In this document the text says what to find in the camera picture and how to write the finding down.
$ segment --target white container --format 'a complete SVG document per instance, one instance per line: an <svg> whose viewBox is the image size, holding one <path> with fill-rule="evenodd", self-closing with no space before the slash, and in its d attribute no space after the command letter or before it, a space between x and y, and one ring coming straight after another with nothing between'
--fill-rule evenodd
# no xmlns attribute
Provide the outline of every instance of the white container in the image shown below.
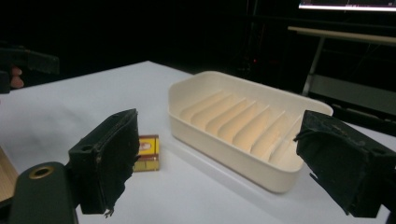
<svg viewBox="0 0 396 224"><path fill-rule="evenodd" d="M175 138L276 193L290 190L303 167L293 138L306 109L332 115L320 101L220 72L169 89Z"/></svg>

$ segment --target cardboard box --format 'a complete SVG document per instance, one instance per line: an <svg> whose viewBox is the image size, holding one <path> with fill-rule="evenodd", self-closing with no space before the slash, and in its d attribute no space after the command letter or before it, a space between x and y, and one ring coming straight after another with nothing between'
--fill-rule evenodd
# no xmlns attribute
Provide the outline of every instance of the cardboard box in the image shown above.
<svg viewBox="0 0 396 224"><path fill-rule="evenodd" d="M158 171L160 169L160 138L158 134L140 135L139 160L134 164L134 172Z"/></svg>

